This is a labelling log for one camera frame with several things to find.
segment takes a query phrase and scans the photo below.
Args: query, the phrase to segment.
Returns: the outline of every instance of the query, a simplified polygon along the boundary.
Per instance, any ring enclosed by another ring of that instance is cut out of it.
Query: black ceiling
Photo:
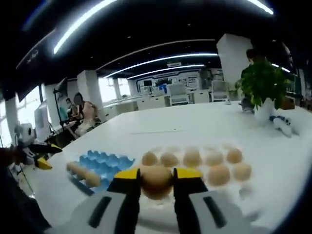
[[[8,75],[1,77],[4,90],[21,92],[39,82],[56,83],[64,77],[76,77],[82,70],[100,68],[133,51],[171,41],[214,39],[144,50],[118,59],[98,73],[107,75],[140,62],[177,54],[216,53],[216,43],[224,33],[251,38],[253,45],[263,48],[271,61],[285,67],[288,64],[282,41],[291,50],[297,66],[304,66],[310,52],[305,45],[311,36],[304,29],[308,14],[302,3],[297,6],[293,2],[267,2],[274,9],[274,15],[270,16],[246,0],[117,0],[89,18],[54,55],[53,48],[68,27],[99,2],[13,1],[6,34]],[[210,62],[211,67],[220,66],[216,58],[181,62]],[[162,69],[166,63],[149,64],[123,75]]]

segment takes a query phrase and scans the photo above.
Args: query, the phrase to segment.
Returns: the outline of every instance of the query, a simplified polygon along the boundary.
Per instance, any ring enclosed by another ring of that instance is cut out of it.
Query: white table
[[[49,162],[53,169],[30,172],[29,181],[43,215],[52,226],[69,220],[74,208],[87,198],[69,179],[66,163],[88,150],[125,154],[139,159],[156,146],[231,143],[243,150],[253,167],[254,197],[236,197],[238,183],[230,189],[233,202],[247,213],[261,208],[256,225],[274,229],[295,204],[308,176],[312,146],[312,115],[297,108],[279,111],[293,119],[300,136],[287,138],[271,126],[260,126],[244,114],[237,102],[231,106],[203,103],[121,114],[72,142]],[[157,233],[137,227],[137,233]]]

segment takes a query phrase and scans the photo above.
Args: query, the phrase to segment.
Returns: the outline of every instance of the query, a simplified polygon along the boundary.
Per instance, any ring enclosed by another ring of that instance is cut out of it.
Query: blue egg tray
[[[71,176],[76,182],[83,185],[84,188],[90,190],[89,192],[97,193],[103,190],[107,190],[110,181],[113,180],[115,174],[120,171],[129,169],[135,159],[129,159],[125,155],[109,154],[107,152],[91,151],[89,150],[87,154],[81,155],[79,157],[79,162],[77,162],[81,167],[88,169],[88,171],[94,172],[101,177],[101,184],[98,187],[88,188],[86,186],[85,179],[78,180],[77,175]]]

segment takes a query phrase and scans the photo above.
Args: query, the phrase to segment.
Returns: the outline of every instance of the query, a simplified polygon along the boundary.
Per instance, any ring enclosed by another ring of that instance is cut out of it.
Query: green leaves
[[[255,60],[253,65],[242,72],[242,78],[235,83],[235,88],[241,88],[245,94],[251,95],[256,108],[261,106],[266,98],[270,98],[278,109],[286,93],[285,83],[288,82],[281,68],[272,66],[266,59],[260,59]]]

